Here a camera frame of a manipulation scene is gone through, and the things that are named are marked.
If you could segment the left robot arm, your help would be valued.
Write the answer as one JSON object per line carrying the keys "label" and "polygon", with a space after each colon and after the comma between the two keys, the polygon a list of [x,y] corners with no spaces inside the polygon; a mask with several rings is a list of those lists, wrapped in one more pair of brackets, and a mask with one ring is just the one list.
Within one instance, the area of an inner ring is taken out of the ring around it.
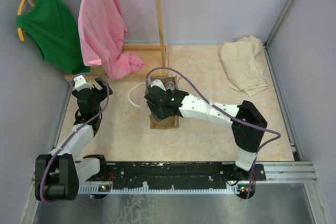
{"label": "left robot arm", "polygon": [[97,76],[95,81],[100,88],[87,81],[84,74],[74,76],[69,82],[78,105],[75,122],[60,146],[35,160],[35,198],[39,201],[74,200],[82,183],[91,177],[98,180],[108,177],[109,167],[102,155],[89,155],[76,162],[82,149],[99,131],[106,109],[101,102],[109,102],[113,93],[102,76]]}

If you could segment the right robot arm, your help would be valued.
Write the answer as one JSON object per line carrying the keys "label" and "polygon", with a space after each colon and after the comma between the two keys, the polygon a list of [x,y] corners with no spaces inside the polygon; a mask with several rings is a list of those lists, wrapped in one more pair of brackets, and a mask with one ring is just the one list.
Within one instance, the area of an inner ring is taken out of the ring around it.
{"label": "right robot arm", "polygon": [[149,88],[144,98],[158,122],[178,116],[231,128],[238,146],[235,175],[245,180],[253,174],[253,162],[264,137],[261,128],[265,129],[268,125],[253,103],[245,100],[239,105],[211,103],[185,91],[163,90],[158,86]]}

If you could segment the purple soda can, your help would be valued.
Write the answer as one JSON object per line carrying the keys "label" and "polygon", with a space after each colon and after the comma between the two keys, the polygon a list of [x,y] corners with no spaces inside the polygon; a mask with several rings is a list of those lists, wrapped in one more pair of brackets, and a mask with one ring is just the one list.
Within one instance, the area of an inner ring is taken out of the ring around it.
{"label": "purple soda can", "polygon": [[165,84],[164,84],[166,90],[175,90],[176,88],[176,85],[175,85],[175,82],[174,81],[167,81]]}

